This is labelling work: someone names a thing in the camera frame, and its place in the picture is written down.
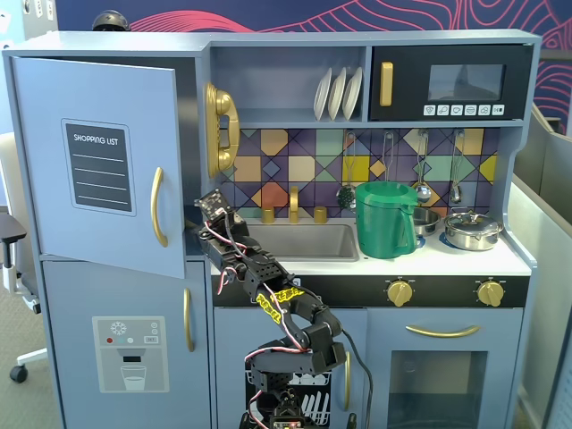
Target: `yellow tape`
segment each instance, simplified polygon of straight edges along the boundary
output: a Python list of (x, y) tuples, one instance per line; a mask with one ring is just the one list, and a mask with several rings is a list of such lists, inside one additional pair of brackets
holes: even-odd
[(303, 294), (304, 291), (297, 288), (289, 288), (275, 293), (278, 302), (290, 301), (292, 298)]
[(257, 296), (257, 303), (260, 305), (260, 307), (262, 307), (262, 309), (270, 316), (272, 317), (272, 319), (277, 323), (280, 324), (280, 321), (282, 320), (282, 315), (276, 310), (274, 309), (274, 307), (272, 307), (272, 305), (270, 304), (270, 302), (268, 302), (268, 299), (266, 299), (266, 297), (262, 294), (259, 293)]

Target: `white countertop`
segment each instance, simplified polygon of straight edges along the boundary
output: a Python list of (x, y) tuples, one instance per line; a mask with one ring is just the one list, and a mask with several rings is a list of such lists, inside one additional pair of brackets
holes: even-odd
[[(248, 224), (258, 224), (258, 219), (247, 219)], [(277, 219), (275, 224), (286, 224), (287, 219)], [(313, 219), (300, 219), (300, 223), (313, 224)], [(358, 245), (354, 219), (330, 219), (328, 224), (347, 224)], [(531, 275), (530, 267), (517, 252), (501, 237), (494, 248), (484, 252), (471, 252), (452, 248), (440, 241), (444, 226), (425, 238), (423, 247), (409, 255), (395, 259), (374, 259), (359, 249), (355, 262), (290, 262), (281, 261), (286, 270), (299, 275)], [(211, 265), (211, 273), (218, 274)]]

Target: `stove knob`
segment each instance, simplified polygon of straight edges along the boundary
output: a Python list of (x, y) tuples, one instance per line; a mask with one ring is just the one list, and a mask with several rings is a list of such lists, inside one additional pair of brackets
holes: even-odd
[(409, 283), (398, 280), (390, 284), (387, 289), (387, 296), (395, 307), (401, 307), (413, 296), (413, 290)]
[(501, 304), (504, 289), (500, 283), (488, 281), (481, 284), (476, 294), (483, 304), (498, 307)]

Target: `water glass icon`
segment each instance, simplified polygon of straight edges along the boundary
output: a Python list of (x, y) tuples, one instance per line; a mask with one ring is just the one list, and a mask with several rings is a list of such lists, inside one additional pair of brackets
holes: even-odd
[(144, 391), (146, 366), (127, 365), (122, 366), (123, 382), (127, 391)]

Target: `pitcher handle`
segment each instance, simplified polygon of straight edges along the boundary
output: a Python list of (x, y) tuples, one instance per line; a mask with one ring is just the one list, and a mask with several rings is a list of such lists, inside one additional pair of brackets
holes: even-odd
[(417, 236), (415, 234), (415, 225), (413, 224), (413, 216), (400, 210), (403, 224), (405, 225), (405, 239), (407, 244), (405, 246), (398, 246), (395, 250), (398, 255), (407, 255), (413, 253), (417, 247)]

